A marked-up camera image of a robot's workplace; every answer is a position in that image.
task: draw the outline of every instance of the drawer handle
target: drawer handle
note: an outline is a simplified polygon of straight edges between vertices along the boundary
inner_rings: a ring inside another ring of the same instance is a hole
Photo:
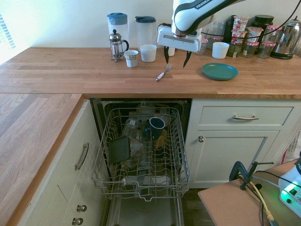
[[[259,118],[255,117],[255,115],[253,115],[251,118],[241,118],[241,117],[237,117],[236,115],[234,115],[233,119],[236,119],[236,120],[259,120]]]
[[[198,141],[199,141],[200,143],[203,143],[203,142],[205,141],[205,138],[204,138],[203,136],[199,136],[199,137],[198,137]]]
[[[89,150],[89,143],[85,143],[83,145],[83,148],[84,149],[79,158],[79,162],[75,164],[75,170],[80,170],[81,166],[84,164],[84,161],[86,159],[86,156],[87,156],[88,150]]]
[[[77,212],[85,212],[87,210],[87,206],[86,205],[77,205],[76,211]]]
[[[82,223],[84,223],[83,218],[73,218],[72,220],[72,225],[82,225]]]

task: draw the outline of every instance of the white cabinet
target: white cabinet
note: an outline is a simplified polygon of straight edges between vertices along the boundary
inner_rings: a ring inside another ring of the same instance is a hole
[[[228,182],[236,161],[247,169],[254,161],[276,163],[300,126],[299,100],[193,99],[186,138],[190,188]]]
[[[100,140],[91,105],[84,102],[18,226],[99,226],[108,205],[91,180]],[[85,205],[86,211],[77,211]]]

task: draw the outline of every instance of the wooden countertop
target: wooden countertop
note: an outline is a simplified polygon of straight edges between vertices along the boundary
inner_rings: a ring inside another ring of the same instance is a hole
[[[295,167],[295,162],[291,161],[266,171],[282,176]],[[278,178],[272,175],[259,172],[256,176],[278,184]],[[262,185],[262,196],[280,226],[300,225],[301,219],[280,201],[278,188],[255,178],[252,181]],[[262,225],[261,202],[248,188],[242,191],[239,188],[241,185],[242,181],[237,179],[198,193],[216,226]],[[263,215],[264,225],[268,226],[267,215],[265,212]]]
[[[191,55],[186,67],[184,51],[170,57],[172,70],[161,81],[156,77],[166,62],[163,49],[156,60],[128,68],[111,60],[109,48],[29,48],[0,65],[0,93],[80,93],[85,97],[136,98],[283,98],[301,99],[301,59],[218,60],[207,51]],[[206,77],[202,66],[225,63],[239,74],[230,81]]]
[[[81,100],[81,94],[0,94],[1,225],[17,225]]]

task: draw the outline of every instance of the wire rack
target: wire rack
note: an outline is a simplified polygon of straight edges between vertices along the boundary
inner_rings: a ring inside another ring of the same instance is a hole
[[[169,121],[162,132],[164,135],[157,141],[144,138],[140,126],[136,139],[143,144],[143,148],[130,164],[108,164],[108,143],[121,136],[129,117],[143,125],[157,113],[136,113],[136,108],[110,111],[92,174],[95,186],[101,188],[107,198],[142,198],[148,202],[154,198],[179,198],[188,190],[190,177],[180,115],[174,108],[163,109],[164,117]]]

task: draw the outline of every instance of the dark blue mug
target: dark blue mug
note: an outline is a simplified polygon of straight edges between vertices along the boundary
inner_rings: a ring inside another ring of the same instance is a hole
[[[151,138],[152,140],[158,140],[164,127],[165,123],[161,118],[152,117],[149,125],[143,131],[143,135],[148,139]]]

